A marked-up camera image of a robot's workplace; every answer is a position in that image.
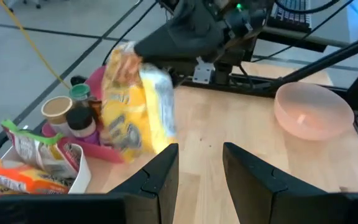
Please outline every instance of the spice jar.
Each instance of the spice jar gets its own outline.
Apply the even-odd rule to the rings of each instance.
[[[92,109],[93,119],[96,123],[101,121],[101,113],[102,113],[102,101],[97,100],[94,96],[91,96],[88,100],[89,107]]]
[[[92,112],[84,106],[77,106],[66,114],[68,127],[74,137],[90,144],[99,144],[99,134]]]

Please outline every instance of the green bottle cap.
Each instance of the green bottle cap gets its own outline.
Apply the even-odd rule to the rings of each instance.
[[[73,100],[86,100],[91,96],[91,88],[87,84],[77,84],[70,89],[70,97]]]

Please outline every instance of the pink tray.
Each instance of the pink tray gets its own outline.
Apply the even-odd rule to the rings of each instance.
[[[105,69],[106,69],[105,66],[99,67],[92,73],[92,75],[85,82],[91,88],[91,94],[97,97],[97,99],[101,98],[100,86]],[[42,134],[45,137],[53,137],[54,135],[56,135],[55,131],[50,127],[48,123],[45,123],[44,126],[42,127]],[[124,162],[122,160],[120,153],[112,147],[97,146],[94,144],[89,144],[72,138],[65,138],[64,141],[71,141],[75,144],[80,145],[83,148],[84,154],[86,156],[102,159],[113,163]]]

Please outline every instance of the paper cup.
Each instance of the paper cup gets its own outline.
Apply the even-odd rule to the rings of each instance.
[[[66,121],[66,114],[72,107],[73,100],[70,97],[57,96],[42,105],[41,113],[56,133],[72,136]]]

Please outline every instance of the floor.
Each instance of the floor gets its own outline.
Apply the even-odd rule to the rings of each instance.
[[[41,3],[42,8],[36,9],[31,1],[27,5],[19,1],[14,6],[14,13],[51,67],[69,81],[74,75],[89,76],[100,66],[117,38],[154,1],[49,0]],[[351,39],[357,40],[358,0],[347,11],[351,21]],[[165,11],[154,7],[126,39],[139,40],[165,20]],[[259,40],[255,57],[271,54],[283,47]],[[324,53],[317,53],[293,48],[261,63],[298,68],[336,49],[328,47]],[[358,55],[327,71],[336,86],[351,85],[358,76]],[[19,126],[28,124],[30,128],[34,127],[43,120],[40,107],[45,99],[66,94],[65,87],[59,85],[45,68],[0,6],[0,121],[15,119]]]

